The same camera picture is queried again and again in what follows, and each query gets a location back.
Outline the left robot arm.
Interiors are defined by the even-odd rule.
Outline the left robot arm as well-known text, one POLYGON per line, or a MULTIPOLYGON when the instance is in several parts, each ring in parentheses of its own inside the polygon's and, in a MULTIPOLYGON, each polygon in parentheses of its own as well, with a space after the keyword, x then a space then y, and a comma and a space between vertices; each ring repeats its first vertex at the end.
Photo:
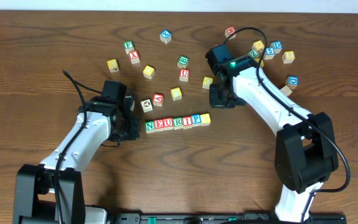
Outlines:
POLYGON ((112 223, 105 208, 86 205, 82 175, 106 141, 118 147, 139 137, 134 97, 120 82, 107 80, 100 95, 83 101, 77 120, 59 146, 38 165, 16 175, 14 223, 112 223))

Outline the green R block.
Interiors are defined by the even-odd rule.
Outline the green R block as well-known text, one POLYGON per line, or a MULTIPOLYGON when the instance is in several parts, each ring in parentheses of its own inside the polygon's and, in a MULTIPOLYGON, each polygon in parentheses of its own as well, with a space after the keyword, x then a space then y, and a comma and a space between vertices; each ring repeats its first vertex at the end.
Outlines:
POLYGON ((174 129, 182 129, 184 127, 182 117, 173 118, 174 129))

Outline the blue P block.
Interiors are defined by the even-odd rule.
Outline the blue P block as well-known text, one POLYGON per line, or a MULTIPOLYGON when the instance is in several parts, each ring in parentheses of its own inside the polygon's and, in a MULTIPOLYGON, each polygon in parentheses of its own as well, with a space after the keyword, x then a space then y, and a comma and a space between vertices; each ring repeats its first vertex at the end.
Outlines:
POLYGON ((191 119, 192 119, 192 126, 193 127, 200 126, 202 124, 201 117, 200 117, 199 114, 193 114, 191 116, 191 119))

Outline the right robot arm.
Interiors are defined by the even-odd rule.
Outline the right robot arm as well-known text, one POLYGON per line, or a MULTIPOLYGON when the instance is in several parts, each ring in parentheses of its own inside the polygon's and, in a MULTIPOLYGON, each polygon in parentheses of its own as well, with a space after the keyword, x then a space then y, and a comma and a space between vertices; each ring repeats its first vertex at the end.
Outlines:
POLYGON ((250 105, 276 137, 275 169, 283 183, 276 217, 288 222, 308 220, 310 193, 320 189, 339 166, 331 119, 291 101, 254 59, 233 58, 224 44, 211 48, 205 59, 217 79, 210 86, 211 107, 250 105))

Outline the green N block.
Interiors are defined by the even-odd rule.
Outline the green N block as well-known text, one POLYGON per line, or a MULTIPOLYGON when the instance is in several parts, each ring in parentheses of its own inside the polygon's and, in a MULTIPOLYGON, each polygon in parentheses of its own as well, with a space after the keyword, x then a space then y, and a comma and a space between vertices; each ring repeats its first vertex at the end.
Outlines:
POLYGON ((144 127, 145 127, 145 131, 147 134, 154 133, 156 131, 155 126, 154 126, 154 121, 145 122, 144 127))

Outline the red I block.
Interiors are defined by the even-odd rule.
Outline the red I block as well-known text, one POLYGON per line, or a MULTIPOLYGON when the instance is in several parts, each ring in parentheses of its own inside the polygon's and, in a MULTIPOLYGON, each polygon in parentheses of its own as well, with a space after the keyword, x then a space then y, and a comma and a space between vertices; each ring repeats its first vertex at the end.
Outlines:
POLYGON ((191 116, 183 117, 182 118, 182 123, 183 123, 183 129, 192 128, 192 126, 193 126, 192 117, 191 116))

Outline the red E block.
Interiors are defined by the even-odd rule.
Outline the red E block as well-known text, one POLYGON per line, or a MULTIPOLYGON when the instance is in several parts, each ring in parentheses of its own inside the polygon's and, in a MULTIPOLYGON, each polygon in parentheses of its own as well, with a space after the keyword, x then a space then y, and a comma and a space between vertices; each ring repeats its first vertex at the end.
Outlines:
POLYGON ((162 119, 154 120, 154 129, 156 132, 164 131, 164 121, 162 119))

